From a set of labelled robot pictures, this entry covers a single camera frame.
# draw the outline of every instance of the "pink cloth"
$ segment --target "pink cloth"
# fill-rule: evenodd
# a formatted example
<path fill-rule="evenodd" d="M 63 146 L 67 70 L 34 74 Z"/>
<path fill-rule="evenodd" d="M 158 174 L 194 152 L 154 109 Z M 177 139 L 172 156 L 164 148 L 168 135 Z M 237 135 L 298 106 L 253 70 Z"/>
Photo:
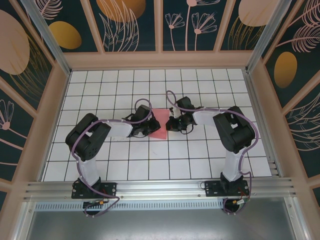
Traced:
<path fill-rule="evenodd" d="M 154 108 L 152 112 L 155 116 L 155 119 L 160 123 L 161 128 L 149 135 L 150 138 L 155 139 L 167 139 L 167 129 L 166 123 L 169 120 L 170 110 L 163 108 Z"/>

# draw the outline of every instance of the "metal floor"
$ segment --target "metal floor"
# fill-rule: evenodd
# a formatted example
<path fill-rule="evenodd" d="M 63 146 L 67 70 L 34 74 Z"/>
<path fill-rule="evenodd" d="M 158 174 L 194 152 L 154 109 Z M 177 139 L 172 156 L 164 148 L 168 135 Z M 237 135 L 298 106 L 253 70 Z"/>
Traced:
<path fill-rule="evenodd" d="M 28 240 L 295 240 L 281 198 L 252 199 L 239 215 L 221 209 L 35 212 Z"/>

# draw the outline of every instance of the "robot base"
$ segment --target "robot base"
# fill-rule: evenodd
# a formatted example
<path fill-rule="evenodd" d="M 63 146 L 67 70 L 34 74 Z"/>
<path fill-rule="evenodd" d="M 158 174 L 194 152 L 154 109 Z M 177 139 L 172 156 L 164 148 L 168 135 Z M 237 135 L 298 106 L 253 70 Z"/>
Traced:
<path fill-rule="evenodd" d="M 240 197 L 242 191 L 248 196 L 248 182 L 243 178 L 241 176 L 239 179 L 229 182 L 221 173 L 220 180 L 204 182 L 205 195 L 206 197 Z"/>
<path fill-rule="evenodd" d="M 112 196 L 116 196 L 117 183 L 115 182 L 101 182 L 101 179 L 92 185 L 92 188 L 103 193 Z M 79 178 L 72 184 L 72 199 L 105 199 L 106 197 L 101 196 L 91 191 Z"/>

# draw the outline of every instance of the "white grid floor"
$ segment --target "white grid floor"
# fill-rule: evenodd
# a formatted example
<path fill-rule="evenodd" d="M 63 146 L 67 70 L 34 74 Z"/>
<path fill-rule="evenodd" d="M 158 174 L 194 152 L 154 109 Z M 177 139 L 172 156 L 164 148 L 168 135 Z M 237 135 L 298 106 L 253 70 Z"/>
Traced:
<path fill-rule="evenodd" d="M 240 69 L 73 71 L 42 180 L 77 179 L 65 139 L 87 113 L 100 119 L 124 118 L 141 98 L 149 99 L 154 108 L 170 108 L 166 90 L 177 99 L 188 96 L 195 107 L 237 105 L 257 125 Z M 182 180 L 219 178 L 225 156 L 217 130 L 197 125 L 188 135 L 168 132 L 167 140 L 108 137 L 96 159 L 102 180 Z M 271 176 L 261 140 L 248 152 L 243 171 Z"/>

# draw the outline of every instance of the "mounting plate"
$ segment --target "mounting plate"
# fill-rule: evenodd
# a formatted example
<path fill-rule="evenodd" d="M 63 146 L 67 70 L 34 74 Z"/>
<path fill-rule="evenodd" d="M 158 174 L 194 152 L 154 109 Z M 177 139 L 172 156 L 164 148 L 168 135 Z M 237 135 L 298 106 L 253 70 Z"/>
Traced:
<path fill-rule="evenodd" d="M 246 180 L 242 180 L 238 187 L 248 196 L 249 195 L 249 188 L 248 182 Z M 205 188 L 205 196 L 206 197 L 235 197 L 241 196 L 241 191 L 239 189 L 230 190 L 229 192 L 225 192 L 223 189 L 220 180 L 215 181 L 205 181 L 204 182 Z"/>

